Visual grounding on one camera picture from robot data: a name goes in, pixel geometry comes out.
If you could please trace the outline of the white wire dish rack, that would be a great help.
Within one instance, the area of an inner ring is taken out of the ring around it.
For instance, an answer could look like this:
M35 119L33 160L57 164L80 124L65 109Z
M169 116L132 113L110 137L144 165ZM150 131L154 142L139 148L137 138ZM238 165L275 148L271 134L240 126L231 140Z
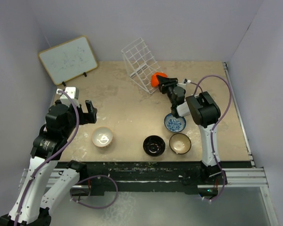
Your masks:
M121 50L129 78L148 94L153 94L156 87L151 85L152 75L162 72L144 39L138 38Z

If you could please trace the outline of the blue and white bowl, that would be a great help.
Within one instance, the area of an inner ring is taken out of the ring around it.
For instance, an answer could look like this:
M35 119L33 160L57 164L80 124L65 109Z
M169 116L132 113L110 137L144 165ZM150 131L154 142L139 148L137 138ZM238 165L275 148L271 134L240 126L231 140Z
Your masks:
M186 120L184 117L176 118L169 113L164 118L164 126L171 132L179 133L185 129Z

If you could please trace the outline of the brown patterned bowl cream inside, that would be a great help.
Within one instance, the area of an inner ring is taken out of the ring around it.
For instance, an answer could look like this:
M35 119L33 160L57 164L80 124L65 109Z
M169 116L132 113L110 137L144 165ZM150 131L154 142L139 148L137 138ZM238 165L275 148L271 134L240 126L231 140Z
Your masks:
M186 154L191 149L191 140L183 133L176 133L171 136L169 147L176 154Z

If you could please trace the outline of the black glossy bowl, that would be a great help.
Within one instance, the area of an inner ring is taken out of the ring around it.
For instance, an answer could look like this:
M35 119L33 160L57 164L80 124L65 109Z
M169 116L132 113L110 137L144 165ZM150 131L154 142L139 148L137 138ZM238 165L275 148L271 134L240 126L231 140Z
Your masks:
M164 153L166 144L161 137L151 135L145 138L142 147L147 155L158 157Z

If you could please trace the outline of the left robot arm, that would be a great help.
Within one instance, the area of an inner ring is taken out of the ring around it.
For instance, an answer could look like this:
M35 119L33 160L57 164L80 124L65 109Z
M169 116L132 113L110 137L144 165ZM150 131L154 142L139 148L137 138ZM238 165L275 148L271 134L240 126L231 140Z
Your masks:
M48 180L61 157L61 149L74 139L79 125L96 122L97 109L85 102L87 112L74 101L56 101L46 114L46 123L33 142L30 165L12 210L0 217L0 226L48 226L58 204L73 185L87 181L87 165L71 160L60 178L47 190Z

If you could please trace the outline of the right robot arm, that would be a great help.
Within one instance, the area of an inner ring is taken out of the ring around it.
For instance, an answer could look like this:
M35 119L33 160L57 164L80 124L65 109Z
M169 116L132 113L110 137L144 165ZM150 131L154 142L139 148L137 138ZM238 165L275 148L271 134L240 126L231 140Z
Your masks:
M228 87L229 101L224 113L221 113L219 106L207 91L196 94L203 80L209 77L220 78ZM193 95L186 97L186 84L188 80L179 83L177 78L168 78L156 73L152 76L156 81L162 94L166 94L171 103L171 115L175 118L191 115L194 123L198 126L202 144L202 168L200 179L205 184L212 184L217 176L223 178L223 185L226 184L226 174L221 166L217 150L217 125L227 114L232 102L232 91L228 82L219 75L204 76L198 83Z

